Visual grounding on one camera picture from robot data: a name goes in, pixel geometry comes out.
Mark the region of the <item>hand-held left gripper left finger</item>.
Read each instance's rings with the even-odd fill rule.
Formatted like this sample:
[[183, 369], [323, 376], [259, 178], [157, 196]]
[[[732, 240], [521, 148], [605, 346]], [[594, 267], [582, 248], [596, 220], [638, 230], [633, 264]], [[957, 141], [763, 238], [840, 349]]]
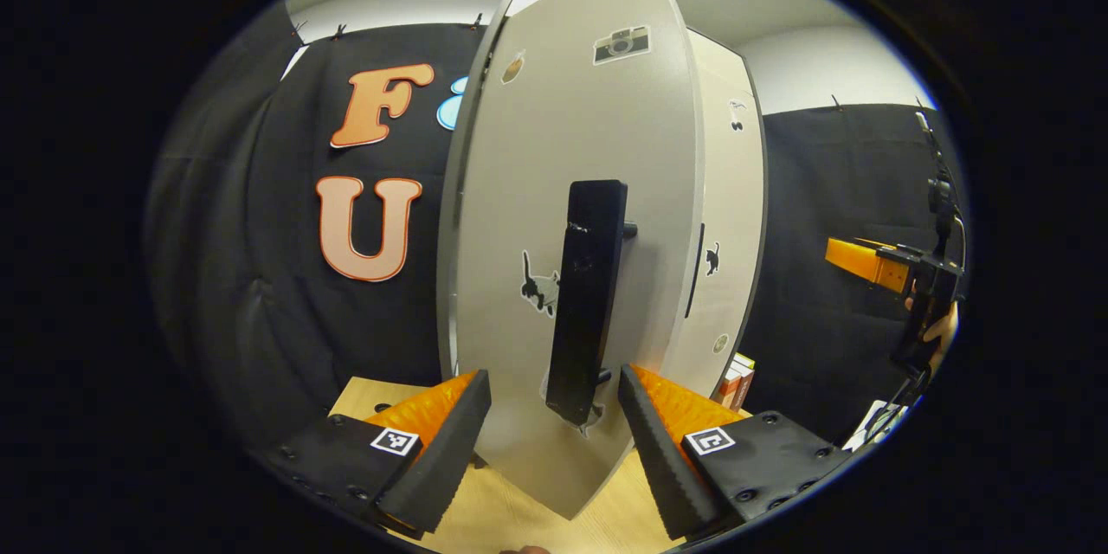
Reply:
[[326, 416], [250, 455], [316, 506], [419, 541], [454, 502], [491, 401], [488, 371], [471, 371], [375, 416]]

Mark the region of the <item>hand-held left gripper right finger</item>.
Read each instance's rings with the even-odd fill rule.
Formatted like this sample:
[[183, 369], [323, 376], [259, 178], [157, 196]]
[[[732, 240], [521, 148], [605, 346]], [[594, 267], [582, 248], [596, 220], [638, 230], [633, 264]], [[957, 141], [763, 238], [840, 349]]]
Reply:
[[760, 521], [852, 456], [774, 409], [740, 416], [637, 365], [620, 368], [620, 408], [670, 538]]

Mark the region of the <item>white cabinet door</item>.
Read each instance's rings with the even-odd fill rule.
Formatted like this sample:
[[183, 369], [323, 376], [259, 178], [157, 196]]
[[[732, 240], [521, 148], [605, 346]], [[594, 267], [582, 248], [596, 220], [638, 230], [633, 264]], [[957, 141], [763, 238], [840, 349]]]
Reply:
[[763, 261], [763, 116], [743, 57], [696, 30], [689, 37], [702, 103], [705, 238], [693, 310], [664, 375], [714, 400]]
[[632, 447], [624, 365], [661, 371], [693, 289], [702, 105], [675, 0], [503, 0], [448, 148], [441, 369], [484, 370], [476, 454], [576, 519]]

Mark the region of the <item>brown cardboard box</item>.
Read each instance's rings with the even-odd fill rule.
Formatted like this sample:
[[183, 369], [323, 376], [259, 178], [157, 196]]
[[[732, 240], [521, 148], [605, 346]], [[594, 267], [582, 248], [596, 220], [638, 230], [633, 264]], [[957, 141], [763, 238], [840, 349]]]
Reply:
[[732, 359], [715, 389], [714, 400], [721, 407], [739, 411], [751, 384], [753, 369], [743, 361]]

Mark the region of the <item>white flat object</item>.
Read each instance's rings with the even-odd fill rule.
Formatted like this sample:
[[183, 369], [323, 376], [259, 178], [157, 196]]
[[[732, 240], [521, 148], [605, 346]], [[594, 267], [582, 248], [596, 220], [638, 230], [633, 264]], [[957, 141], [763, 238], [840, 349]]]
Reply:
[[881, 442], [884, 437], [891, 434], [907, 413], [907, 407], [874, 401], [866, 416], [863, 416], [859, 427], [851, 437], [848, 437], [843, 450], [853, 452], [866, 444]]

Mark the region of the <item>black backdrop cloth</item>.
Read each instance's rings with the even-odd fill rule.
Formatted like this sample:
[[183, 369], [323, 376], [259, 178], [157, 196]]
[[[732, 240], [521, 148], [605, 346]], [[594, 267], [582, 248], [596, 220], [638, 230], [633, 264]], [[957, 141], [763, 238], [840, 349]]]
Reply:
[[[451, 133], [435, 119], [486, 27], [366, 29], [300, 47], [274, 6], [217, 57], [156, 160], [144, 246], [171, 352], [254, 445], [324, 416], [350, 377], [441, 381], [435, 244]], [[767, 248], [739, 350], [758, 366], [745, 408], [780, 409], [843, 442], [902, 377], [893, 295], [823, 259], [828, 237], [919, 248], [933, 151], [917, 112], [847, 105], [765, 116]], [[416, 179], [403, 270], [337, 273], [319, 247], [315, 183], [361, 179], [353, 239], [375, 254], [379, 179]]]

